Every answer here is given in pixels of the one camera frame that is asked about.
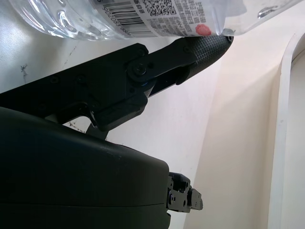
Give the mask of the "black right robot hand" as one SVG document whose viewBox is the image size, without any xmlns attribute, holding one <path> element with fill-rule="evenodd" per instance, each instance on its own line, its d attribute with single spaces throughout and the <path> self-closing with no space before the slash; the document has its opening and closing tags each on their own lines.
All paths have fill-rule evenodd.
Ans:
<svg viewBox="0 0 305 229">
<path fill-rule="evenodd" d="M 106 141 L 148 98 L 219 60 L 232 36 L 134 44 L 0 95 L 3 229 L 167 229 L 201 194 L 157 158 Z"/>
</svg>

